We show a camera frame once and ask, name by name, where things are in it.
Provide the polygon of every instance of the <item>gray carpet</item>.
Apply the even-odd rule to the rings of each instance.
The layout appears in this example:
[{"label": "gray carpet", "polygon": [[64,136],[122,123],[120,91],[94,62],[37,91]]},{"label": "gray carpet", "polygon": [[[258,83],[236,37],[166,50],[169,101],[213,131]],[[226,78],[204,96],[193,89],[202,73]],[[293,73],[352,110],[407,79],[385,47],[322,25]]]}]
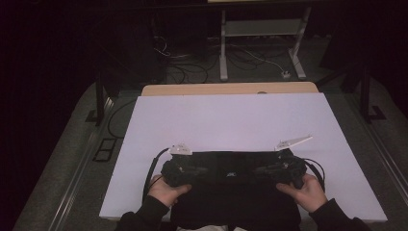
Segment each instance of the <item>gray carpet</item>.
[{"label": "gray carpet", "polygon": [[[329,70],[319,67],[319,59],[324,52],[328,39],[313,38],[305,40],[299,50],[299,58],[308,75],[308,81],[316,82],[318,79],[330,73]],[[278,54],[276,49],[266,48],[253,49],[253,52],[264,51],[265,56]],[[274,59],[275,62],[286,65],[288,56],[283,54]],[[207,61],[194,61],[206,67],[208,70],[208,83],[219,82],[219,68],[217,55],[210,56]],[[188,64],[191,60],[180,61],[175,64]],[[280,77],[279,68],[269,64],[260,64],[253,70],[242,70],[228,64],[229,82],[276,82],[283,81]],[[169,69],[167,82],[169,84],[181,80],[182,73],[177,69]],[[198,83],[206,78],[204,72],[189,72],[189,78],[185,79]],[[296,81],[295,75],[289,81]],[[381,155],[368,130],[373,129],[379,134],[387,149],[395,159],[396,164],[403,174],[408,173],[408,121],[394,105],[387,91],[378,83],[371,83],[371,105],[379,106],[386,115],[386,120],[376,120],[367,127],[360,118],[356,107],[359,92],[343,94],[339,90],[341,78],[330,82],[323,88],[327,100],[332,107],[334,115],[339,121],[344,135],[369,183],[376,194],[389,221],[372,223],[370,227],[374,231],[382,230],[408,230],[408,207],[400,196],[393,179],[383,165]],[[60,215],[57,220],[61,223],[53,223],[53,229],[58,230],[113,230],[115,223],[100,218],[99,211],[103,203],[104,194],[108,188],[110,178],[115,167],[115,160],[120,150],[122,139],[117,139],[112,159],[109,162],[95,162],[92,160],[97,153],[103,139],[113,138],[108,131],[109,118],[115,114],[111,121],[111,133],[122,137],[125,134],[134,101],[139,92],[126,91],[118,98],[113,99],[113,104],[107,106],[107,114],[99,128],[94,123],[85,122],[89,111],[95,109],[94,86],[90,86],[84,96],[78,102],[71,120],[66,125],[65,131],[54,150],[54,153],[44,170],[41,178],[34,189],[23,213],[21,214],[15,230],[47,230],[56,214]],[[104,159],[107,152],[101,152],[97,158]],[[73,177],[79,179],[77,185],[70,184]],[[66,190],[72,192],[69,203],[63,204],[66,213],[59,212]],[[316,226],[310,222],[304,222],[302,230],[316,230]]]}]

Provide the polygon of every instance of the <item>cable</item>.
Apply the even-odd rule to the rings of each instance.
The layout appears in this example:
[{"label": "cable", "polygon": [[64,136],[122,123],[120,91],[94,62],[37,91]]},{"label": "cable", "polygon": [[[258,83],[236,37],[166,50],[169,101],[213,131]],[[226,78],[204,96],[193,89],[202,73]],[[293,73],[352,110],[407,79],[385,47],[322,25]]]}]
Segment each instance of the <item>cable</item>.
[{"label": "cable", "polygon": [[179,56],[170,56],[169,58],[171,59],[180,59],[180,58],[187,58],[187,57],[191,57],[193,56],[193,54],[186,54],[186,55],[179,55]]},{"label": "cable", "polygon": [[323,191],[325,192],[325,191],[326,191],[326,188],[325,188],[325,186],[324,186],[324,180],[323,180],[323,178],[321,178],[321,175],[320,175],[318,169],[317,169],[314,165],[309,164],[309,163],[306,162],[306,161],[304,161],[304,164],[305,164],[307,167],[309,167],[309,169],[316,175],[316,178],[318,178],[318,181],[319,181],[319,183],[320,183],[320,185],[321,185],[321,188],[322,188]]},{"label": "cable", "polygon": [[322,175],[323,181],[326,180],[326,173],[324,172],[324,168],[323,168],[318,162],[316,162],[316,161],[314,161],[314,160],[311,160],[311,159],[307,159],[307,158],[303,158],[303,160],[305,160],[305,161],[310,161],[310,162],[313,162],[313,163],[315,163],[316,165],[318,165],[318,166],[320,167],[320,169],[321,169],[321,173],[323,174],[323,175]]},{"label": "cable", "polygon": [[179,83],[177,83],[176,79],[170,74],[171,77],[173,78],[174,82],[176,82],[176,84],[183,84],[184,80],[187,78],[187,73],[182,68],[180,68],[178,66],[175,66],[175,65],[170,65],[168,68],[176,68],[176,69],[180,70],[183,73],[183,79]]},{"label": "cable", "polygon": [[177,83],[176,78],[171,73],[166,73],[166,78],[165,78],[166,82],[165,82],[165,84],[167,84],[167,75],[169,75],[171,77],[171,79],[173,79],[175,84],[181,84],[181,83]]},{"label": "cable", "polygon": [[243,67],[240,67],[239,65],[235,64],[235,63],[232,61],[231,57],[226,56],[226,58],[227,58],[227,60],[228,60],[232,65],[234,65],[236,68],[241,69],[241,70],[254,70],[254,69],[258,68],[258,66],[255,65],[255,64],[254,64],[255,66],[254,66],[253,68],[243,68]]},{"label": "cable", "polygon": [[122,106],[120,106],[120,108],[118,108],[116,111],[114,111],[114,112],[112,113],[112,115],[111,115],[111,117],[109,118],[109,121],[108,121],[108,133],[109,133],[112,137],[114,137],[114,138],[116,138],[116,139],[124,139],[124,137],[117,136],[117,135],[115,135],[115,134],[112,132],[112,130],[111,130],[111,122],[112,122],[112,119],[114,118],[114,116],[115,116],[120,110],[122,110],[124,107],[130,105],[131,103],[136,102],[136,100],[137,100],[137,99],[134,99],[134,100],[131,100],[131,101],[129,101],[129,102],[123,104]]},{"label": "cable", "polygon": [[[198,64],[170,64],[169,67],[179,69],[184,74],[184,77],[185,77],[184,79],[186,79],[188,81],[188,83],[190,83],[190,84],[205,84],[207,82],[209,76],[210,76],[208,71],[210,69],[214,68],[214,66],[216,66],[217,62],[218,62],[218,59],[215,59],[209,67],[204,67],[204,66],[198,65]],[[200,70],[193,70],[193,69],[186,68],[188,66],[199,68]],[[189,72],[189,73],[204,73],[205,74],[204,80],[200,81],[200,82],[197,82],[197,83],[192,82],[190,80],[190,76],[187,74],[187,72]]]},{"label": "cable", "polygon": [[260,62],[257,59],[245,59],[244,57],[240,56],[239,54],[237,54],[237,52],[228,52],[228,56],[233,55],[237,61],[241,62],[241,63],[245,63],[245,64],[253,64],[256,67],[258,67],[258,65],[260,64],[264,64],[265,62]]},{"label": "cable", "polygon": [[150,184],[150,186],[149,186],[149,190],[152,188],[152,186],[156,183],[156,182],[158,182],[160,179],[162,179],[163,178],[163,175],[161,175],[161,176],[159,176],[159,178],[157,178],[155,181],[153,181],[151,184]]},{"label": "cable", "polygon": [[157,162],[159,161],[160,156],[162,156],[163,153],[165,153],[165,152],[167,152],[167,151],[168,151],[168,148],[163,149],[161,152],[159,152],[159,154],[157,154],[156,158],[153,159],[153,162],[152,162],[152,164],[151,164],[151,166],[150,166],[150,169],[149,169],[149,171],[148,171],[148,173],[147,173],[147,176],[146,176],[146,181],[144,182],[143,196],[142,196],[142,198],[141,198],[141,203],[144,201],[144,199],[145,199],[146,196],[147,196],[147,193],[149,192],[149,189],[150,189],[150,179],[152,178],[154,168],[156,167],[156,164],[157,164]]},{"label": "cable", "polygon": [[[274,40],[278,40],[278,39],[285,41],[285,43],[283,44],[284,48],[282,47],[282,43],[278,43],[279,44],[278,46],[274,46],[274,43],[275,43]],[[276,57],[288,54],[288,49],[290,48],[289,45],[288,45],[288,41],[286,39],[282,38],[282,37],[274,36],[273,38],[266,38],[265,40],[262,41],[262,44],[265,44],[265,43],[268,44],[267,48],[264,49],[266,51],[264,53],[260,53],[260,54],[262,54],[262,57],[265,58],[265,59],[276,58]],[[250,47],[250,45],[248,44],[247,41],[244,42],[244,46],[246,47],[246,50],[251,49],[251,47]],[[270,52],[272,52],[272,51],[276,51],[277,48],[279,48],[279,49],[283,48],[282,52],[279,52],[277,54],[267,55],[267,53],[269,52],[268,50],[270,50]]]},{"label": "cable", "polygon": [[163,37],[157,37],[157,38],[160,38],[160,39],[163,40],[163,42],[165,43],[165,47],[164,47],[162,50],[159,50],[159,49],[157,49],[157,48],[153,48],[153,49],[154,49],[155,51],[159,52],[160,54],[166,56],[166,57],[170,57],[171,54],[166,51],[166,49],[167,49],[167,41],[165,40],[165,38],[163,38]]},{"label": "cable", "polygon": [[245,53],[247,53],[248,55],[252,56],[253,58],[255,58],[255,59],[259,60],[259,61],[262,61],[262,62],[265,62],[265,63],[268,63],[268,64],[274,64],[274,65],[276,65],[277,67],[279,67],[279,68],[282,70],[282,72],[285,71],[285,70],[284,70],[279,64],[277,64],[277,63],[274,63],[274,62],[271,62],[271,61],[268,61],[268,60],[263,60],[263,59],[261,59],[261,58],[259,58],[259,57],[256,57],[255,55],[253,55],[253,54],[250,53],[249,51],[240,48],[238,45],[235,45],[235,44],[229,44],[229,45],[238,47],[239,49],[241,49],[242,51],[244,51]]}]

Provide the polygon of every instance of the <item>white table surface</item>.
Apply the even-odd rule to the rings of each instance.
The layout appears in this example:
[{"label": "white table surface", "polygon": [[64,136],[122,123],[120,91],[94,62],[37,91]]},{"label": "white table surface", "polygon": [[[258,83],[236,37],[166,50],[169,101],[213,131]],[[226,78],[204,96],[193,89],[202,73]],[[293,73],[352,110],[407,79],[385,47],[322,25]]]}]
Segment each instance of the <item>white table surface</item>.
[{"label": "white table surface", "polygon": [[[324,167],[327,197],[350,218],[387,220],[322,93],[139,97],[100,217],[139,209],[152,160],[166,147],[183,142],[192,151],[271,151],[281,140],[309,134],[311,140],[291,150]],[[161,157],[155,174],[169,159]],[[303,209],[300,214],[308,218]]]}]

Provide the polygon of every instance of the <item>black fabric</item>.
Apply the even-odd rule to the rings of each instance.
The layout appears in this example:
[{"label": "black fabric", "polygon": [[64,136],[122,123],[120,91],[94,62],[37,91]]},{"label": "black fabric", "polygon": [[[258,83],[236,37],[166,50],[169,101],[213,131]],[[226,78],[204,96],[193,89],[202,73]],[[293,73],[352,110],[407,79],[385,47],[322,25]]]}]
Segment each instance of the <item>black fabric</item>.
[{"label": "black fabric", "polygon": [[[292,151],[287,148],[281,151],[265,152],[237,152],[237,151],[210,151],[193,152],[187,162],[181,159],[176,161],[180,166],[204,167],[208,171],[199,174],[196,181],[208,184],[254,184],[268,182],[274,179],[276,184],[289,184],[292,181],[292,174],[284,170],[283,160],[288,163],[297,162],[293,158]],[[274,176],[267,174],[256,174],[257,167],[275,166]]]},{"label": "black fabric", "polygon": [[148,195],[136,213],[128,212],[122,216],[115,231],[159,230],[162,217],[167,212],[166,205]]},{"label": "black fabric", "polygon": [[370,231],[370,228],[359,218],[348,218],[335,199],[329,200],[309,215],[320,231]]},{"label": "black fabric", "polygon": [[211,185],[195,182],[171,209],[171,221],[186,229],[234,225],[255,230],[299,230],[293,199],[273,184]]}]

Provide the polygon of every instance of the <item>electrical outlet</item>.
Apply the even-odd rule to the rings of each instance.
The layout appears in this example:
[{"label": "electrical outlet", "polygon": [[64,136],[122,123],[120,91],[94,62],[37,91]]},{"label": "electrical outlet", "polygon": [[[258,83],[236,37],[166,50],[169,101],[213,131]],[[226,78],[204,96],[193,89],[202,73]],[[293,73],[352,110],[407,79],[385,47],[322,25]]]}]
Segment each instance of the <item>electrical outlet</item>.
[{"label": "electrical outlet", "polygon": [[291,73],[289,73],[288,70],[285,70],[285,71],[281,72],[281,75],[282,75],[282,77],[283,77],[284,79],[289,79],[289,78],[291,78]]}]

